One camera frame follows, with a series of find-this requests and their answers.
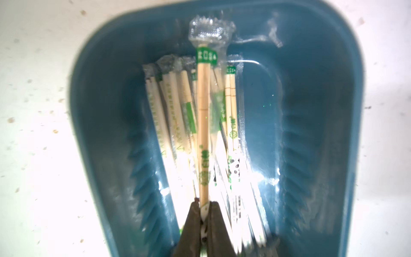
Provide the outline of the teal plastic storage box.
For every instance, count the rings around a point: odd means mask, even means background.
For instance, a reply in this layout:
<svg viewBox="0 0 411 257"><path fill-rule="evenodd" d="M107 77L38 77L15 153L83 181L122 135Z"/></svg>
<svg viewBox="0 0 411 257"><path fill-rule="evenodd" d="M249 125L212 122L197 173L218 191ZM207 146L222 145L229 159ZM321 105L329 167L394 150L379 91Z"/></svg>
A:
<svg viewBox="0 0 411 257"><path fill-rule="evenodd" d="M196 16L233 21L252 182L281 257L344 257L363 93L359 46L322 1L195 1L102 26L72 73L75 132L114 257L168 257L179 232L142 67L192 56Z"/></svg>

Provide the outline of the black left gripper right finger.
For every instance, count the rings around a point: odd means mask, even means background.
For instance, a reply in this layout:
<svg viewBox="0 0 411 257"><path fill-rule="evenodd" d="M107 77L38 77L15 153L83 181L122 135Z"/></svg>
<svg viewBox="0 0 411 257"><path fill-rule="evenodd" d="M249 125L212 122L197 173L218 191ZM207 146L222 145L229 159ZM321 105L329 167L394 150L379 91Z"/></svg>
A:
<svg viewBox="0 0 411 257"><path fill-rule="evenodd" d="M209 257L236 257L218 202L210 202L207 227L207 255Z"/></svg>

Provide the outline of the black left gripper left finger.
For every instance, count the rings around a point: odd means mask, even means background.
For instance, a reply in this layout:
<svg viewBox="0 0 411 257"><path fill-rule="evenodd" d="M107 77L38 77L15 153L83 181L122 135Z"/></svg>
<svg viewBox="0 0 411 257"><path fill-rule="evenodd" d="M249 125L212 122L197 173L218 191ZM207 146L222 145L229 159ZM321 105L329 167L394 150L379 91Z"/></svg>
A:
<svg viewBox="0 0 411 257"><path fill-rule="evenodd" d="M174 249L173 257L199 257L201 248L201 216L199 199L189 208L183 232Z"/></svg>

